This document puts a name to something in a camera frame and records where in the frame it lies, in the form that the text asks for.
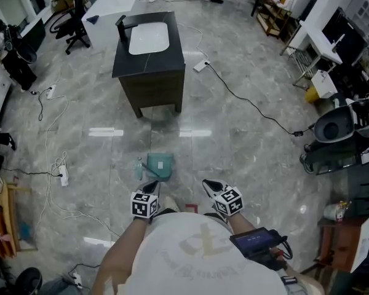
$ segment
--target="glove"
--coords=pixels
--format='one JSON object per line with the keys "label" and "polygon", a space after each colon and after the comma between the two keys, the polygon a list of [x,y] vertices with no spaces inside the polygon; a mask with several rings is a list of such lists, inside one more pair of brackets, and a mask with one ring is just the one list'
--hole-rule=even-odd
{"label": "glove", "polygon": [[144,183],[131,193],[131,215],[135,218],[152,219],[157,212],[160,182]]}
{"label": "glove", "polygon": [[234,215],[244,208],[242,194],[220,179],[204,179],[202,187],[211,198],[215,209],[226,216]]}

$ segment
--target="wrist device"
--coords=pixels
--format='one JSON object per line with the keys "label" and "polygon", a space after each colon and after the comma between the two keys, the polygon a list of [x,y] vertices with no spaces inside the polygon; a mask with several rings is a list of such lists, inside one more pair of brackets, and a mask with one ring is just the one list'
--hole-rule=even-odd
{"label": "wrist device", "polygon": [[[261,227],[250,232],[233,235],[229,239],[245,258],[274,271],[287,268],[287,263],[278,259],[279,256],[283,256],[285,259],[293,257],[287,236],[280,236],[276,230],[267,230],[265,227]],[[283,251],[272,252],[272,248],[280,244],[283,244],[287,253]]]}

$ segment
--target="white desk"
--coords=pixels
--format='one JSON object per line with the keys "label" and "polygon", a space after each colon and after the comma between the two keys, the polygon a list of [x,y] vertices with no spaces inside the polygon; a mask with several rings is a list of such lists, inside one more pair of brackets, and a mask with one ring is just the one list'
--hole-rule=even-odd
{"label": "white desk", "polygon": [[[96,49],[116,47],[119,33],[115,23],[122,15],[144,13],[146,2],[142,0],[97,0],[82,17],[87,35]],[[96,24],[87,18],[98,15]]]}
{"label": "white desk", "polygon": [[300,25],[297,27],[295,33],[291,36],[290,40],[288,41],[284,49],[281,51],[280,55],[283,55],[283,53],[287,48],[295,49],[295,51],[301,51],[294,47],[290,47],[291,41],[293,40],[297,32],[300,30],[300,28],[303,28],[306,34],[309,36],[310,44],[317,52],[317,57],[302,72],[302,75],[299,78],[297,78],[297,80],[293,83],[293,85],[297,87],[301,87],[298,85],[298,82],[317,64],[317,62],[319,62],[321,58],[330,60],[333,63],[332,68],[329,71],[327,71],[327,73],[329,73],[336,65],[342,64],[342,59],[340,59],[338,53],[332,51],[332,44],[324,35],[324,33],[320,29],[315,28],[303,21],[300,21]]}

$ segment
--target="white sink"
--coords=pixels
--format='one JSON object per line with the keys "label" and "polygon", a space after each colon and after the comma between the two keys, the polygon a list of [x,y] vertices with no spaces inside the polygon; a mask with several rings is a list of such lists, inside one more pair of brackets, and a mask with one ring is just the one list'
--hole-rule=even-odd
{"label": "white sink", "polygon": [[164,22],[139,24],[132,29],[129,53],[142,55],[144,53],[162,52],[169,45],[167,24]]}

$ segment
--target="marble floor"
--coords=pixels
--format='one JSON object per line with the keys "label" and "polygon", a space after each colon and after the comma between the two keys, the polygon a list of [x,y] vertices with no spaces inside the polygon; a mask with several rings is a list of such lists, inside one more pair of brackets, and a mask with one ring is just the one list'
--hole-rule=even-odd
{"label": "marble floor", "polygon": [[[250,16],[251,8],[252,0],[224,0],[223,5],[158,0],[147,12],[172,10],[178,23],[201,30],[201,49],[233,91],[288,130],[304,130],[317,113],[305,102],[304,92],[291,85],[298,70],[279,56],[282,41],[264,34]],[[331,192],[345,186],[344,176],[306,174],[298,157],[303,144],[312,140],[311,133],[301,138],[287,135],[234,98],[211,70],[195,73],[192,67],[204,58],[196,49],[200,34],[178,29],[186,60],[183,111],[177,114],[173,106],[147,108],[142,119],[135,117],[119,82],[111,78],[113,48],[96,52],[79,45],[67,56],[64,40],[47,32],[34,66],[38,81],[32,90],[44,90],[60,76],[55,96],[66,98],[43,98],[44,118],[38,121],[36,96],[14,89],[1,125],[17,141],[18,150],[2,148],[5,167],[46,171],[46,145],[49,168],[66,152],[69,186],[61,187],[54,178],[52,200],[62,209],[98,217],[120,235],[131,220],[130,193],[140,183],[133,170],[137,157],[172,152],[174,171],[162,195],[171,195],[180,207],[197,203],[207,209],[210,203],[201,180],[227,180],[244,195],[243,214],[257,226],[288,235],[295,255],[292,265],[306,268],[319,244],[317,221]],[[50,127],[66,99],[67,110]],[[90,135],[91,128],[102,127],[123,130],[123,135]],[[35,228],[46,200],[46,176],[4,174],[8,180],[17,175],[21,185],[33,188],[31,195],[17,195],[17,209],[22,221]],[[66,275],[80,262],[99,264],[116,239],[94,219],[62,219],[69,213],[52,209],[45,210],[36,229],[38,251],[9,261],[14,274],[33,266],[47,281]],[[90,287],[96,270],[80,268],[79,273]]]}

